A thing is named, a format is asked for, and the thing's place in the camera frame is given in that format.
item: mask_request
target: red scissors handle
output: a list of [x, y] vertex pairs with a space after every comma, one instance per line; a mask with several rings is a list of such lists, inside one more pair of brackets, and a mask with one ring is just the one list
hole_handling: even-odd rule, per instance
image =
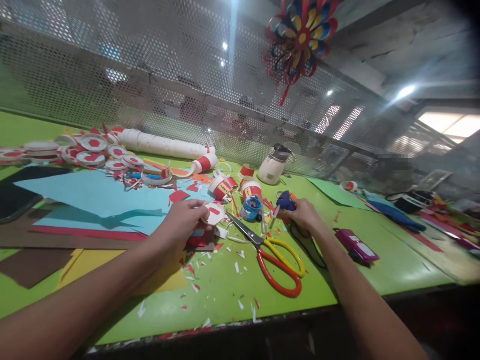
[[[267, 266], [265, 265], [265, 259], [275, 265], [277, 268], [280, 268], [283, 272], [285, 272], [289, 277], [293, 279], [296, 284], [296, 288], [293, 290], [284, 288], [281, 286], [273, 277], [270, 275]], [[258, 263], [260, 264], [261, 271], [263, 275], [265, 275], [267, 281], [273, 286], [275, 290], [277, 290], [280, 294], [285, 295], [289, 298], [296, 298], [302, 292], [302, 282], [300, 281], [299, 276], [290, 270], [287, 266], [285, 266], [282, 262], [280, 262], [276, 257], [268, 254], [267, 252], [263, 251], [261, 248], [258, 249], [257, 255]]]

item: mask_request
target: ceiling light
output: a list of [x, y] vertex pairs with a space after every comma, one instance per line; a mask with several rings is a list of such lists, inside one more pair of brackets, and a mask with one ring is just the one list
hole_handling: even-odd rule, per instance
[[404, 88], [398, 93], [397, 98], [398, 98], [398, 99], [401, 99], [401, 98], [407, 97], [408, 95], [410, 95], [410, 94], [413, 93], [414, 91], [415, 91], [415, 86], [413, 86], [413, 85], [404, 87]]

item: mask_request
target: yellow scissors handle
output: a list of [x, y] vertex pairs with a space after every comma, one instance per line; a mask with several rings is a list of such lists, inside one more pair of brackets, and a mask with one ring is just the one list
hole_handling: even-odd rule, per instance
[[[286, 242], [268, 237], [264, 244], [271, 250], [272, 253], [275, 254], [275, 256], [282, 262], [284, 263], [290, 270], [292, 270], [295, 274], [297, 274], [300, 278], [303, 278], [305, 275], [305, 266], [304, 262], [300, 259], [300, 256], [295, 252], [295, 250], [288, 245]], [[295, 258], [296, 262], [298, 263], [298, 266], [300, 267], [300, 271], [298, 271], [296, 268], [292, 266], [288, 262], [288, 260], [275, 248], [275, 245], [281, 246], [282, 248], [286, 249], [290, 254], [293, 255]]]

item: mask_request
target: hanging paper decoration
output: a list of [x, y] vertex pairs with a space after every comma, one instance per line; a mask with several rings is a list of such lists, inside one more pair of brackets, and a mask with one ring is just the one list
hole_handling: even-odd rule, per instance
[[337, 31], [338, 21], [331, 18], [340, 0], [293, 0], [286, 9], [270, 20], [266, 30], [273, 45], [264, 56], [268, 74], [282, 77], [287, 87], [280, 106], [283, 106], [290, 85], [300, 76], [312, 77], [318, 61], [323, 61], [330, 48], [325, 43]]

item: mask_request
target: hand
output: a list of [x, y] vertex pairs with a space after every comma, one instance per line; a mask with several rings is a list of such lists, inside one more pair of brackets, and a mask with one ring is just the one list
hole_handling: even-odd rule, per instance
[[201, 218], [209, 216], [209, 210], [204, 206], [208, 201], [187, 200], [174, 203], [165, 220], [150, 236], [152, 241], [161, 245], [168, 253], [180, 254], [192, 235]]
[[317, 210], [307, 199], [292, 200], [295, 205], [295, 211], [281, 210], [278, 217], [281, 219], [290, 218], [295, 221], [301, 228], [312, 232], [314, 227], [317, 227], [323, 220], [320, 218]]

